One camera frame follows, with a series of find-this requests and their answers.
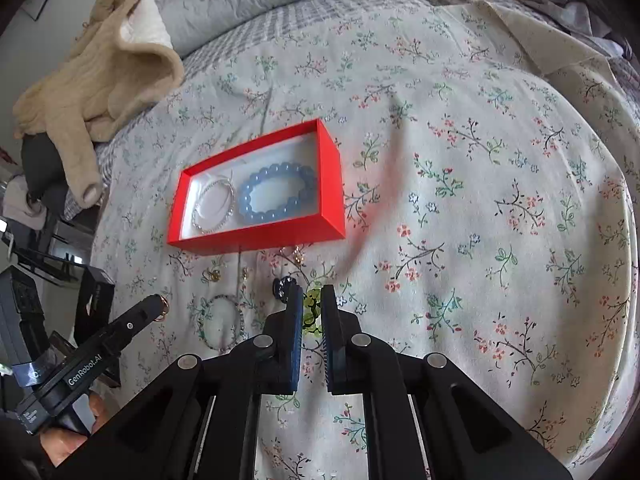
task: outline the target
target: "human hand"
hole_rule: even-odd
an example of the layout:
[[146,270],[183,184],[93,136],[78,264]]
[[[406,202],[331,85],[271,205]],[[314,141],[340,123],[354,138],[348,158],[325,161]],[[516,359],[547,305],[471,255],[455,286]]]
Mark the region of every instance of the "human hand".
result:
[[[95,416],[95,422],[91,428],[91,434],[94,434],[103,427],[110,417],[102,397],[93,392],[89,394],[89,408]],[[84,441],[86,441],[84,435],[62,428],[49,428],[40,434],[40,444],[56,467],[82,446]]]

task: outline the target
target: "floral fabric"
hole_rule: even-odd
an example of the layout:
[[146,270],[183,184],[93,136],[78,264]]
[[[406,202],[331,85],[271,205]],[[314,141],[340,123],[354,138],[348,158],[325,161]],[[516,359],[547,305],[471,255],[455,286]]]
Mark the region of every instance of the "floral fabric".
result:
[[[340,149],[346,240],[166,245],[181,169],[314,117]],[[588,478],[636,402],[634,120],[602,56],[483,3],[371,9],[221,58],[114,149],[92,264],[116,280],[114,316],[155,292],[172,305],[125,350],[120,400],[259,333],[292,274],[309,294],[333,283],[396,351],[446,354]],[[327,394],[320,349],[305,330],[300,390],[263,399],[256,479],[367,478],[361,400]]]

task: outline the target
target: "beige plush coat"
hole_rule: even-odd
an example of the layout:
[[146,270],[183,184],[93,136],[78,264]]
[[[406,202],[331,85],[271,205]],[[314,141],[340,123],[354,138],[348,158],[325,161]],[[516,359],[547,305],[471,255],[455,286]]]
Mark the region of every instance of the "beige plush coat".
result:
[[139,0],[97,0],[69,59],[14,105],[16,136],[46,132],[79,205],[100,198],[94,142],[110,140],[140,110],[180,86],[184,68],[174,50],[127,43],[120,25]]

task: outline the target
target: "bed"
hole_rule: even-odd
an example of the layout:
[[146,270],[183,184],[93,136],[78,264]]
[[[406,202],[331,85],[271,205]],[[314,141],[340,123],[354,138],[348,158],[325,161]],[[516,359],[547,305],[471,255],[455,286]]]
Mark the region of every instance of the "bed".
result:
[[[155,292],[172,305],[124,351],[118,400],[260,332],[290,274],[334,284],[396,351],[446,354],[589,478],[637,400],[631,66],[516,0],[301,0],[184,65],[101,155],[92,264],[116,281],[113,316]],[[315,117],[340,149],[346,240],[215,257],[165,243],[181,169]],[[362,404],[327,394],[320,349],[305,333],[299,391],[263,399],[256,479],[367,477]]]

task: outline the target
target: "red box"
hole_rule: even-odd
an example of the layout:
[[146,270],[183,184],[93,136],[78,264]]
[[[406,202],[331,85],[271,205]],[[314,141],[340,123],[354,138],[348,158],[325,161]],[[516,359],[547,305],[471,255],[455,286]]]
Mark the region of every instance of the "red box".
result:
[[[318,213],[180,239],[187,195],[195,175],[252,151],[306,134],[316,135],[318,147]],[[322,121],[315,119],[250,140],[183,170],[169,218],[167,243],[208,255],[289,247],[339,240],[345,236],[340,152]]]

